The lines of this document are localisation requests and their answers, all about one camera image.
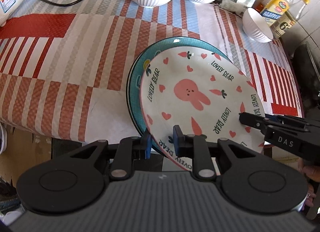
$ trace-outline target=pink bunny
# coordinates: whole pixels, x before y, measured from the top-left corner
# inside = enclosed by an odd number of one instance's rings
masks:
[[[179,81],[175,85],[173,91],[180,100],[190,101],[193,107],[199,111],[203,110],[202,103],[210,105],[209,98],[207,98],[205,94],[201,93],[197,84],[190,79],[183,79]]]

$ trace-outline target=plastic bottle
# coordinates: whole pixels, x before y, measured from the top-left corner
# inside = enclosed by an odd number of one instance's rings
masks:
[[[309,0],[300,0],[293,4],[272,26],[271,30],[276,39],[281,38],[300,19],[303,9]]]
[[[263,0],[261,4],[264,8],[260,14],[271,26],[289,9],[292,2],[293,0]]]

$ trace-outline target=wooden board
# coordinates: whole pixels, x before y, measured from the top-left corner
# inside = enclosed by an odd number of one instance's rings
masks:
[[[0,155],[0,176],[16,186],[27,169],[51,159],[52,139],[7,126],[7,149]]]

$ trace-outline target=tablecloth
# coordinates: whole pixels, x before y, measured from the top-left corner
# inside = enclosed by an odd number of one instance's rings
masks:
[[[63,8],[24,0],[0,28],[0,121],[81,142],[137,135],[125,101],[130,66],[148,45],[172,36],[225,53],[256,87],[265,113],[301,117],[281,43],[251,41],[241,18],[215,5],[172,0],[147,9],[131,0],[84,0]]]

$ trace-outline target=bottle label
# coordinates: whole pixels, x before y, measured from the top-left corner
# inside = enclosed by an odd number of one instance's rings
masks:
[[[260,14],[268,25],[272,26],[288,9],[289,4],[286,0],[271,0]]]
[[[296,23],[297,20],[289,13],[289,11],[286,11],[280,19],[271,26],[272,33],[277,39],[281,38],[283,34]]]

